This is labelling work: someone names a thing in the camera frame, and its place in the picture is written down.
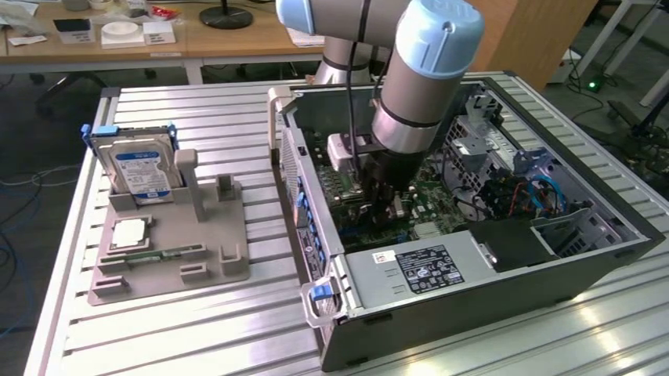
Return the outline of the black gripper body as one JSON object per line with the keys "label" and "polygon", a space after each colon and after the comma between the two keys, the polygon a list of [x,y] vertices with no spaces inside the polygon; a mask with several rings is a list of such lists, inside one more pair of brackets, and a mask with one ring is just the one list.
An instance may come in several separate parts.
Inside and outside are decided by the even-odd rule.
{"label": "black gripper body", "polygon": [[401,154],[381,150],[369,154],[364,164],[364,192],[389,196],[406,192],[421,167],[421,153]]}

